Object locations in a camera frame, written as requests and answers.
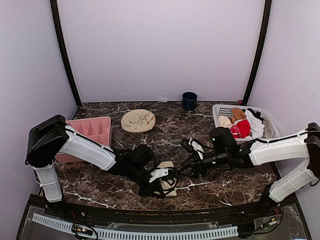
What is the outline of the cream underwear with navy trim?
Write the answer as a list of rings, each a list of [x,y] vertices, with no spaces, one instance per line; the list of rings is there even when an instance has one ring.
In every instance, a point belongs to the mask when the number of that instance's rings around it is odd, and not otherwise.
[[[172,161],[161,162],[150,174],[149,183],[155,184],[158,180],[166,198],[177,197],[178,174]]]

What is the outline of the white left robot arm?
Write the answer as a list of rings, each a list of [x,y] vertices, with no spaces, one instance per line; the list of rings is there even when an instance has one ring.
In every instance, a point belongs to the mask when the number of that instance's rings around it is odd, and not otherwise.
[[[179,175],[173,163],[154,164],[147,170],[147,164],[156,162],[147,145],[115,149],[110,143],[110,117],[66,120],[58,114],[30,130],[25,164],[32,166],[51,210],[58,217],[67,218],[71,208],[63,201],[54,159],[77,158],[112,175],[127,177],[138,184],[140,196],[177,196]]]

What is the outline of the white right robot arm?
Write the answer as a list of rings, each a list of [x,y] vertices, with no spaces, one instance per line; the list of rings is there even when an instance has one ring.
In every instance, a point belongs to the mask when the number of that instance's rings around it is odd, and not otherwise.
[[[286,197],[306,185],[320,181],[320,127],[309,123],[306,129],[280,138],[255,138],[237,144],[230,129],[217,127],[208,134],[213,147],[197,140],[183,139],[180,144],[191,155],[178,171],[180,175],[197,179],[208,169],[228,165],[231,169],[247,169],[267,163],[301,159],[301,163],[281,179],[268,184],[255,205],[255,213],[266,217]]]

